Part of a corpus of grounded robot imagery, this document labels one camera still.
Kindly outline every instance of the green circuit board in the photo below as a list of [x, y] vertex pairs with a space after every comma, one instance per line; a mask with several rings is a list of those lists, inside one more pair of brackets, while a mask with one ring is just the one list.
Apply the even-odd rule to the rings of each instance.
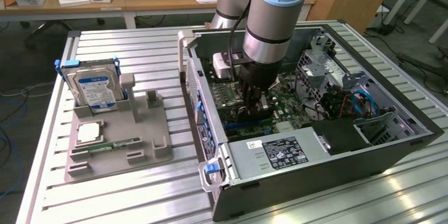
[[290, 77], [278, 75], [275, 85], [269, 89], [269, 98], [274, 106], [274, 112], [269, 119], [238, 123], [237, 110], [243, 105], [237, 82], [214, 82], [209, 79], [209, 88], [222, 122], [226, 137], [230, 141], [259, 137], [277, 132], [295, 130], [309, 126], [310, 118], [302, 109], [293, 89], [289, 85]]

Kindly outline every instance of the floor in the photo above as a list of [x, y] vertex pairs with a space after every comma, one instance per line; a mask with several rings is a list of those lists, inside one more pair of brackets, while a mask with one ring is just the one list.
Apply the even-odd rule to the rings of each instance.
[[[407, 0], [403, 4], [403, 9], [414, 0]], [[385, 0], [385, 5], [393, 6], [395, 0]], [[199, 25], [209, 22], [211, 14], [201, 15], [170, 15], [166, 16], [158, 26], [186, 26]], [[439, 55], [434, 45], [426, 41], [435, 32], [438, 26], [448, 17], [448, 10], [427, 2], [421, 13], [414, 17], [409, 25], [398, 22], [403, 29], [403, 34], [395, 31], [387, 36], [381, 36], [395, 52], [407, 54], [409, 56], [441, 66], [448, 63], [448, 59], [438, 60]], [[161, 20], [161, 16], [154, 16], [149, 19], [139, 19], [138, 27], [150, 27]], [[99, 30], [99, 29], [123, 29], [123, 20], [121, 18], [106, 18], [102, 26], [97, 25], [94, 19], [69, 20], [66, 23], [74, 30]], [[9, 27], [0, 32], [0, 91], [11, 87], [27, 87], [37, 83], [50, 82], [54, 80], [53, 61], [59, 58], [66, 31], [59, 27], [51, 27], [34, 39], [35, 51], [29, 51], [22, 47], [21, 40], [26, 37], [31, 29], [41, 22], [30, 22], [30, 28], [22, 29], [18, 23], [10, 23]], [[395, 60], [394, 54], [387, 50], [385, 44], [377, 38], [367, 38], [381, 52]], [[448, 47], [448, 33], [445, 33], [437, 41], [439, 46]], [[407, 74], [422, 84], [421, 72], [407, 64], [401, 65]], [[441, 90], [443, 81], [438, 77], [427, 74], [427, 85], [431, 89]], [[30, 91], [30, 94], [45, 93], [50, 90], [50, 86], [42, 86]], [[435, 94], [434, 96], [448, 104], [448, 97]], [[13, 101], [21, 102], [21, 96], [14, 97]], [[22, 178], [17, 187], [3, 197], [0, 198], [0, 223], [13, 223], [19, 207], [22, 190], [25, 188], [26, 175], [31, 166], [31, 159], [39, 129], [43, 123], [49, 96], [31, 97], [26, 101], [26, 114], [22, 120], [6, 128], [6, 133], [10, 140], [14, 142], [19, 154], [22, 166]], [[0, 100], [0, 118], [9, 114], [15, 109], [15, 105], [10, 105]], [[5, 158], [5, 152], [0, 152], [0, 161]], [[0, 167], [0, 195], [14, 184], [18, 177], [18, 170], [14, 159], [10, 158], [7, 163]]]

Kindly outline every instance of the blue cable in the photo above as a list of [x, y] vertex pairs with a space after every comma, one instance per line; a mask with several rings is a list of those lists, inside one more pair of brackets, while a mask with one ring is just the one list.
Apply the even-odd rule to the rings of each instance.
[[13, 144], [13, 142], [6, 139], [6, 138], [2, 138], [0, 137], [0, 140], [5, 142], [5, 144], [9, 144], [10, 146], [10, 150], [11, 150], [11, 155], [14, 156], [15, 158], [15, 165], [17, 165], [17, 169], [18, 169], [18, 179], [17, 179], [17, 182], [14, 183], [13, 186], [9, 187], [9, 189], [0, 195], [0, 200], [2, 199], [2, 197], [11, 191], [14, 190], [14, 188], [19, 185], [21, 183], [21, 178], [22, 178], [22, 168], [21, 168], [21, 162], [19, 162], [19, 158], [18, 158], [18, 152], [17, 152], [17, 148], [15, 148], [15, 145]]
[[[0, 98], [0, 102], [5, 102], [5, 103], [9, 103], [9, 104], [14, 104], [14, 105], [21, 105], [21, 102], [14, 102], [14, 101], [10, 101], [5, 98]], [[11, 122], [9, 122], [6, 125], [2, 125], [1, 128], [5, 129], [5, 128], [13, 126], [15, 123], [18, 123], [22, 120], [22, 118], [26, 114], [26, 111], [27, 111], [27, 106], [26, 106], [26, 104], [23, 104], [19, 116]]]
[[362, 113], [362, 110], [361, 108], [358, 107], [357, 103], [355, 103], [355, 97], [354, 97], [354, 94], [362, 94], [365, 95], [366, 99], [369, 99], [370, 101], [370, 104], [371, 104], [371, 108], [373, 108], [373, 113], [374, 115], [377, 114], [377, 108], [375, 108], [375, 105], [374, 105], [374, 101], [373, 101], [373, 98], [370, 96], [370, 94], [367, 92], [365, 92], [363, 90], [354, 90], [353, 92], [353, 95], [351, 95], [351, 102], [353, 102], [353, 107], [354, 109], [358, 111], [358, 113]]

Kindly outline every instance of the aluminum table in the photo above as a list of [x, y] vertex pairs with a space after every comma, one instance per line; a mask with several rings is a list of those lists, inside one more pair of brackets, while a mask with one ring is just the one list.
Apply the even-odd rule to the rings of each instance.
[[[448, 109], [346, 24], [337, 31], [442, 129]], [[137, 171], [63, 183], [73, 97], [55, 79], [17, 223], [213, 223], [177, 77], [177, 32], [197, 27], [83, 31], [67, 38], [62, 60], [118, 57], [134, 73], [135, 95], [162, 95], [174, 158]], [[347, 70], [358, 69], [335, 47]], [[219, 223], [407, 223], [448, 220], [448, 134], [382, 174]]]

